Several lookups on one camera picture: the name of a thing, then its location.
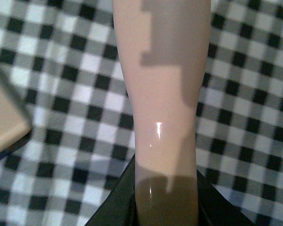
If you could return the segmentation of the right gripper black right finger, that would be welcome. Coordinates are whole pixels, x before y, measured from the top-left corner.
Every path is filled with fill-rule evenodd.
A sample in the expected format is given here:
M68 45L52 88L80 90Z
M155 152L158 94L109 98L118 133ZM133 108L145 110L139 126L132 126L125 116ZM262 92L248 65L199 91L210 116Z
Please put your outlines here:
M197 180L199 226L255 225L237 207L224 198L199 171L197 171Z

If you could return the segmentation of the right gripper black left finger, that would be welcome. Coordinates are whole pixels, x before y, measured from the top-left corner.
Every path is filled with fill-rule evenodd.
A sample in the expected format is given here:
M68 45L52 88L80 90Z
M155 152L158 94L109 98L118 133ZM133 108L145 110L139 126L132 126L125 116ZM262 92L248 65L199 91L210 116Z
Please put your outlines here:
M132 157L117 185L87 221L87 226L137 226L135 203L135 157Z

